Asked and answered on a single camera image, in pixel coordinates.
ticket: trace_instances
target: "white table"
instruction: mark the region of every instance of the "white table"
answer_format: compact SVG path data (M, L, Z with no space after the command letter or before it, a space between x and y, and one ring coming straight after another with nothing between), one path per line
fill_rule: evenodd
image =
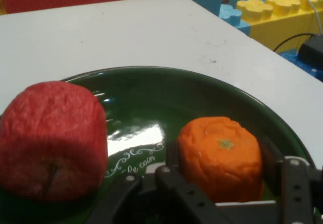
M119 66L209 75L255 96L323 165L323 83L191 0L129 0L0 16L0 113L26 86Z

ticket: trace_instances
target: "black cable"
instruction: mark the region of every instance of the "black cable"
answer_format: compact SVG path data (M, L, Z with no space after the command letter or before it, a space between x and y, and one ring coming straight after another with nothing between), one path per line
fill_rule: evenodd
M283 42L281 42L273 51L277 51L278 48L280 48L284 43L288 42L289 40L298 37L298 36L311 36L310 38L314 37L315 34L313 33L300 33L300 34L296 34L294 36L291 36L290 38L287 38L286 40L284 40Z

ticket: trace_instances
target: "fake orange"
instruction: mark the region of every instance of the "fake orange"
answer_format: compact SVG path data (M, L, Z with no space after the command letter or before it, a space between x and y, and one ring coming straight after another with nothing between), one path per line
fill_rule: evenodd
M227 117L198 118L178 136L181 171L214 202L246 202L262 195L256 138Z

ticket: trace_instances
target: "green plate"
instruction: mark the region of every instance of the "green plate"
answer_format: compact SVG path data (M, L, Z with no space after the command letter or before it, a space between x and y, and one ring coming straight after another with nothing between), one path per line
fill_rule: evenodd
M230 117L256 137L268 136L283 154L313 164L300 139L277 114L217 79L177 69L130 67L90 72L66 81L91 90L105 109L109 133L105 182L97 193L68 203L33 202L1 190L0 223L84 223L118 175L144 174L147 166L164 162L167 143L198 117ZM272 198L265 191L264 199Z

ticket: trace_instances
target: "fake apple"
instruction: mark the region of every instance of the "fake apple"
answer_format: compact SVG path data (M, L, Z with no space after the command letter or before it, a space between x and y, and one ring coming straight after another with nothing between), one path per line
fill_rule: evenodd
M106 141L105 111L89 90L32 85L0 119L0 186L43 201L84 196L103 182Z

